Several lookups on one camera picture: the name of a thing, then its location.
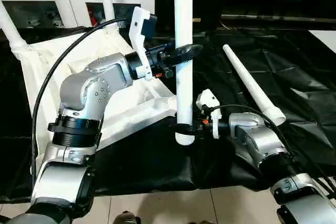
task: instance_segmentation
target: black plastic sheet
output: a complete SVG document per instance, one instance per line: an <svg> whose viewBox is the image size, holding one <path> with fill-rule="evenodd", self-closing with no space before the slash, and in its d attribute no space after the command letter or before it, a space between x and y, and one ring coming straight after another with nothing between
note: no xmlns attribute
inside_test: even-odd
<svg viewBox="0 0 336 224"><path fill-rule="evenodd" d="M44 39L46 34L55 37L66 33L67 30L34 29L23 35L34 42ZM146 46L164 42L173 40L160 35L147 41ZM223 44L229 44L287 116L281 130L289 142L296 141L329 175L336 175L336 76L332 64L335 54L329 48L307 31L216 31L195 34L194 42L204 45L202 55L194 60L194 100L209 88L221 104L257 108L222 50ZM31 120L20 64L7 42L1 46L0 202L22 202L30 194ZM164 83L175 91L174 79ZM4 95L6 90L11 91L10 99ZM235 155L235 146L229 139L214 140L205 135L193 145L182 147L169 127L174 123L175 118L166 118L99 151L95 159L97 195L229 185L255 190L267 187L265 180Z"/></svg>

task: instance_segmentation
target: wire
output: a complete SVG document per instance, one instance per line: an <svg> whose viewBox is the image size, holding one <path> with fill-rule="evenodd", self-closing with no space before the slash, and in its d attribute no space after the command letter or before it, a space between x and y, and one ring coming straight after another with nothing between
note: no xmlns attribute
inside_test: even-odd
<svg viewBox="0 0 336 224"><path fill-rule="evenodd" d="M288 141L286 140L286 138L284 137L284 135L282 134L281 130L279 129L279 127L266 115L264 115L263 113L249 107L249 106L245 106L245 105L240 105L240 104L226 104L226 105L219 105L216 107L212 107L210 108L210 111L213 112L216 109L220 109L220 108L228 108L228 107L236 107L236 108L243 108L243 109L248 109L254 113L256 113L257 115L261 116L264 120L266 120L270 125L271 125L271 129L277 134L277 136L279 137L279 139L286 145L286 148L288 149L288 151L293 155L293 151L291 150ZM319 173L320 175L324 178L324 180L328 183L328 185L330 186L330 188L332 189L332 194L333 196L336 197L336 187L333 184L333 182L330 180L330 178L324 173L324 171L320 168L320 166L318 164L316 164L305 152L304 150L294 141L291 142L292 145L295 146L296 149L298 149L298 151L300 152L300 154L308 161L308 163L310 163ZM326 186L326 184L324 183L319 183L323 188Z"/></svg>
<svg viewBox="0 0 336 224"><path fill-rule="evenodd" d="M73 50L79 43L81 43L86 37L88 37L89 35L93 34L95 31L107 26L107 25L110 25L110 24L113 24L113 23L116 23L116 22L120 22L120 21L125 21L127 20L127 18L115 18L115 19L112 19L112 20L109 20L109 21L106 21L96 27L94 27L92 30L86 32L85 34L83 34L82 36L80 36L77 40L75 40L64 52L63 54L61 54L61 56L55 61L54 65L51 67L51 69L49 70L47 76L46 76L46 79L44 80L39 92L38 92L38 95L37 95L37 98L36 98L36 102L35 102L35 106L34 106L34 110L33 110L33 116L32 116L32 127L31 127L31 139L32 139L32 149L31 149L31 171L32 171L32 190L34 189L34 185L35 185L35 181L36 181L36 161L35 161L35 158L36 158L36 152L35 152L35 149L36 149L36 121L37 121L37 112L38 112L38 108L39 108L39 105L41 103L41 99L42 99L42 96L43 96L43 93L45 91L45 89L47 88L47 85L48 85L48 82L50 81L51 79L51 76L53 75L53 73L55 72L55 70L57 69L58 65L62 62L62 60L66 57L66 55L68 55L71 50Z"/></svg>

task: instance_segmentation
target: white floor tile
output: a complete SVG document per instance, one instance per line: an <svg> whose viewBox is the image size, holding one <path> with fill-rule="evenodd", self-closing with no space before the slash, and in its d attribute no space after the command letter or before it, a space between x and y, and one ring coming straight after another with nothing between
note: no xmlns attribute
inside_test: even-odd
<svg viewBox="0 0 336 224"><path fill-rule="evenodd" d="M73 224L107 224L109 221L111 197L96 197L91 211L83 218L75 219Z"/></svg>
<svg viewBox="0 0 336 224"><path fill-rule="evenodd" d="M210 190L112 196L109 224L125 210L145 224L216 223Z"/></svg>
<svg viewBox="0 0 336 224"><path fill-rule="evenodd" d="M211 189L218 224L279 224L278 204L269 190L242 186Z"/></svg>
<svg viewBox="0 0 336 224"><path fill-rule="evenodd" d="M23 214L30 207L30 203L24 204L4 204L0 211L0 215L12 218Z"/></svg>

